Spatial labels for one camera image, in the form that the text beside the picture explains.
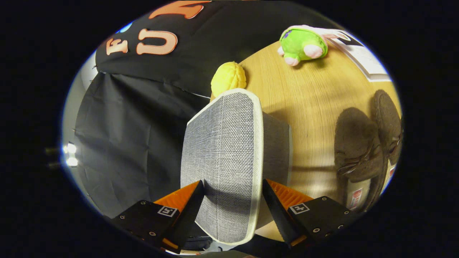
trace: white wall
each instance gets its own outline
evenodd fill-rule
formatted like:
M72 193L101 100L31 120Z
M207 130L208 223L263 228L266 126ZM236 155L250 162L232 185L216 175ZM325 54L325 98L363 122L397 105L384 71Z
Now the white wall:
M75 133L72 129L75 128L75 122L78 115L78 110L83 100L84 94L89 87L90 80L92 80L96 74L97 70L92 67L95 65L95 53L91 55L88 61L82 66L80 71L78 71L73 83L70 86L67 99L64 105L63 116L62 116L62 146L67 145L67 143L73 142ZM86 189L84 188L80 176L77 175L76 168L68 167L64 164L66 170L68 170L71 177L76 184L76 186L82 191L87 201L92 204L93 208L97 211L99 209L89 197Z

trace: stuffed animal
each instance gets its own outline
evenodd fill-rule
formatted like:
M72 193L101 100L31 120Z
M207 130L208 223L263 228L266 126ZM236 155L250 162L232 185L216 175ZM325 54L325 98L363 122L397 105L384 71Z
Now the stuffed animal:
M246 73L238 63L226 62L217 69L210 85L214 97L227 90L245 88Z
M277 52L284 57L290 66L297 65L301 60L324 57L328 52L327 39L342 38L346 35L333 29L314 28L308 25L295 25L286 29L280 37Z

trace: slipper label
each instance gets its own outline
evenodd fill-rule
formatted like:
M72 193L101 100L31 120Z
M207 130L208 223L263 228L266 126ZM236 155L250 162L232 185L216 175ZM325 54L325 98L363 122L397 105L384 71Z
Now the slipper label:
M386 180L384 182L384 186L382 187L382 191L379 195L381 195L384 190L386 189L386 187L389 185L389 183L391 182L391 179L392 179L392 176L394 175L394 172L395 172L395 167L397 164L395 165L391 165L390 164L390 161L388 161L389 165L387 166L387 172L386 172Z
M352 200L351 200L351 206L350 210L353 210L357 207L360 199L362 198L362 188L358 189L357 191L354 191L352 193Z

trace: brown slipper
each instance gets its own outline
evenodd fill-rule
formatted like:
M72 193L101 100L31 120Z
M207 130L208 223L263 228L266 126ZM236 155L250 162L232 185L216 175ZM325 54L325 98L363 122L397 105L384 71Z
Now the brown slipper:
M378 135L385 157L383 173L371 180L370 190L364 209L368 210L378 200L379 196L388 185L395 164L400 157L403 139L403 123L398 117L398 112L390 96L383 90L378 90L372 100L372 113L378 125Z
M400 157L403 138L402 121L390 96L378 90L373 98L373 114L378 125L381 147L391 164L396 164Z
M365 207L370 180L382 174L384 162L376 124L354 107L345 109L335 129L335 166L343 205L355 212Z
M351 182L381 174L383 153L377 126L354 107L345 109L336 122L335 165L338 176Z

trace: green plush toy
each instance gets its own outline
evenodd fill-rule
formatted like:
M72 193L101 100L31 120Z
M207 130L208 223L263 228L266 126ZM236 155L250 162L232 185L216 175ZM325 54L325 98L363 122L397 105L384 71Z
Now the green plush toy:
M308 25L290 26L279 41L281 47L277 50L288 65L295 66L301 60L311 60L324 57L328 52L326 39L343 38L345 35L324 28L314 28Z

